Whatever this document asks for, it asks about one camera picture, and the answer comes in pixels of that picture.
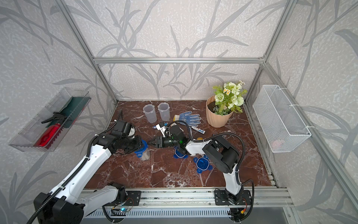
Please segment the clear container blue lid front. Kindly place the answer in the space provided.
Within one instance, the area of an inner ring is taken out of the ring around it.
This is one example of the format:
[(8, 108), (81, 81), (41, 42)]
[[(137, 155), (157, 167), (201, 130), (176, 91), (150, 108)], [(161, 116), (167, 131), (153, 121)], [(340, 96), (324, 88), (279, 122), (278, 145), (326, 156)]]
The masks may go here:
[(139, 150), (135, 151), (134, 153), (142, 161), (147, 161), (147, 160), (150, 159), (150, 151), (148, 149), (148, 145), (147, 145), (146, 141), (142, 140), (142, 144), (143, 144), (142, 148), (140, 148)]

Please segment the clear container blue lid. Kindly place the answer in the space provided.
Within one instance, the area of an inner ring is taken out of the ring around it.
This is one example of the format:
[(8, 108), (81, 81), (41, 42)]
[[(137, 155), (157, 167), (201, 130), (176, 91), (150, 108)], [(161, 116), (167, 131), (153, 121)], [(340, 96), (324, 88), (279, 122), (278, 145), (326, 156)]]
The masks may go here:
[(150, 159), (150, 151), (148, 149), (148, 145), (147, 145), (146, 141), (142, 140), (142, 144), (143, 144), (142, 148), (140, 148), (139, 150), (135, 151), (134, 153), (142, 161), (147, 161), (147, 160)]
[(154, 124), (157, 121), (154, 105), (152, 104), (145, 105), (143, 107), (143, 112), (149, 123)]
[(163, 121), (170, 120), (170, 106), (168, 103), (163, 102), (158, 105), (158, 111)]

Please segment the small white toothpaste tube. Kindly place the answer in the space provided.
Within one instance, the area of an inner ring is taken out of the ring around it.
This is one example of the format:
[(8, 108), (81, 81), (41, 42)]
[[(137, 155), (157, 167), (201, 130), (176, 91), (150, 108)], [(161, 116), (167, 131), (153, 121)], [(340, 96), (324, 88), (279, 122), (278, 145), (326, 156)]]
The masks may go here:
[(205, 134), (205, 130), (202, 130), (202, 129), (200, 129), (200, 128), (197, 128), (197, 127), (191, 127), (193, 130), (195, 130), (195, 131), (197, 131), (197, 132), (199, 132), (199, 133), (201, 133), (201, 134)]

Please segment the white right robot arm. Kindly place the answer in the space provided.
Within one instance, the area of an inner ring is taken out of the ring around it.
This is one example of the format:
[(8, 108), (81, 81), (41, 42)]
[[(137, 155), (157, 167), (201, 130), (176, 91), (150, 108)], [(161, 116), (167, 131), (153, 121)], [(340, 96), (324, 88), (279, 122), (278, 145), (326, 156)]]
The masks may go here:
[(230, 220), (242, 223), (252, 213), (255, 198), (255, 184), (252, 179), (240, 180), (239, 167), (246, 155), (246, 148), (240, 136), (234, 133), (219, 133), (206, 139), (194, 139), (192, 128), (185, 121), (173, 121), (167, 125), (158, 124), (161, 136), (153, 137), (148, 145), (155, 148), (173, 147), (187, 156), (203, 155), (223, 174), (225, 190), (216, 189), (218, 197), (238, 205), (241, 201), (246, 206), (242, 210), (234, 209), (229, 213)]

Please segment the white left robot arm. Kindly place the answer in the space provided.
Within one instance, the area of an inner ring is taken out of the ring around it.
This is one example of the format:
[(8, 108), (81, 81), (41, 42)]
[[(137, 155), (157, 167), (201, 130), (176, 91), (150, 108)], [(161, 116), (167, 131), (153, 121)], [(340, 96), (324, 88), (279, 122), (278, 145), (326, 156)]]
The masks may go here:
[(34, 199), (35, 212), (27, 221), (38, 220), (40, 224), (79, 224), (83, 218), (108, 203), (123, 204), (128, 200), (125, 186), (110, 183), (93, 192), (85, 199), (80, 195), (89, 180), (112, 155), (132, 153), (143, 147), (140, 136), (135, 134), (133, 124), (123, 120), (119, 111), (114, 124), (95, 134), (89, 141), (84, 158), (49, 193), (39, 193)]

